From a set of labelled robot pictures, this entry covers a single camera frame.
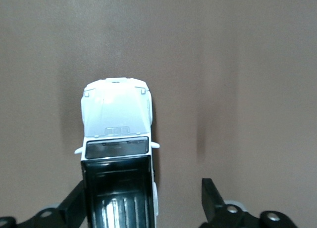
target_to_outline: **truck cab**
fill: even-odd
[[[81,99],[81,165],[87,217],[93,228],[156,228],[151,124],[147,84],[107,78],[88,84]]]

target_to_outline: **gray surface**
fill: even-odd
[[[0,0],[0,214],[21,222],[81,179],[80,97],[106,77],[155,103],[159,228],[225,199],[315,227],[317,0]]]

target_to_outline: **screw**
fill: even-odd
[[[274,221],[274,222],[278,222],[280,219],[279,217],[277,216],[277,214],[275,213],[268,213],[267,217],[271,220],[271,221]]]
[[[236,207],[232,206],[232,205],[228,206],[227,210],[230,213],[237,213],[238,212],[238,209]]]
[[[41,216],[42,218],[45,218],[45,217],[50,216],[51,214],[52,214],[51,211],[45,211],[45,212],[43,212],[40,216]]]

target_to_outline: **black plastic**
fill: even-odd
[[[208,223],[200,228],[297,228],[281,212],[265,211],[256,218],[236,205],[225,204],[211,179],[202,180],[202,204]],[[271,220],[270,213],[278,220]]]
[[[92,228],[154,228],[150,156],[82,161]]]
[[[86,217],[84,183],[80,181],[57,208],[68,228],[78,228]]]
[[[148,137],[95,140],[87,142],[87,159],[146,154]]]

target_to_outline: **pickup truck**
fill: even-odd
[[[151,140],[152,97],[133,78],[88,84],[81,99],[81,153],[91,228],[156,228],[158,192]]]

